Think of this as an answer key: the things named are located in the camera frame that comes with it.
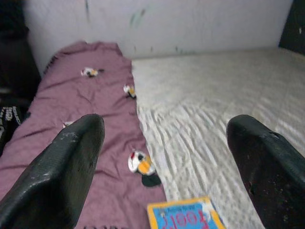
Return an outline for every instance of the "white mattress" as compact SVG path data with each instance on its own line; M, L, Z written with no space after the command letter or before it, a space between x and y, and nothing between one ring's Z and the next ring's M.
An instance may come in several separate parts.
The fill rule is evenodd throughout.
M226 141L249 114L305 155L305 59L285 50L133 61L138 116L168 200L209 196L228 229L264 228Z

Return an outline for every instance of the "blue book cover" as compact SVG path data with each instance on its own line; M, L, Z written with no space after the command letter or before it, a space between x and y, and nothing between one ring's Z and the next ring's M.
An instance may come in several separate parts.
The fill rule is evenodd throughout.
M225 229L208 197L149 204L151 229Z

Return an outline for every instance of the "white wall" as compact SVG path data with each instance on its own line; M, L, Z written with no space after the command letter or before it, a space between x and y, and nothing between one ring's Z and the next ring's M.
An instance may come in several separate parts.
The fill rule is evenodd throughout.
M40 71L78 40L118 42L130 58L278 45L292 0L27 0Z

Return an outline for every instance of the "wrinkled fabric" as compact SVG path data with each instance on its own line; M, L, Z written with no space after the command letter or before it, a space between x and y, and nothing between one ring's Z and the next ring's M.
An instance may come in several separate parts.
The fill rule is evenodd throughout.
M85 67L104 69L81 76ZM77 229L148 229L147 204L165 201L162 186L145 187L128 169L133 150L148 154L136 101L126 97L133 85L131 61L117 44L78 42L52 58L30 106L30 117L16 130L0 158L0 199L27 165L61 131L65 122L96 113L105 122L105 140Z
M136 60L138 115L168 201L209 196L228 229L264 228L226 140L248 114L305 156L305 58L284 50Z

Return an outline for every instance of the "purple blanket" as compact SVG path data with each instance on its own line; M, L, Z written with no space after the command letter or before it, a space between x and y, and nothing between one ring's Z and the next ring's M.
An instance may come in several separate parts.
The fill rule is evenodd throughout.
M87 77L81 75L86 67L104 71ZM133 85L131 70L131 61L114 43L78 42L55 54L30 106L30 117L0 158L0 199L63 123L96 113L105 121L105 141L76 228L150 228L147 204L165 201L165 195L160 185L144 186L141 174L128 166L134 151L148 155L136 101L123 90L124 85Z

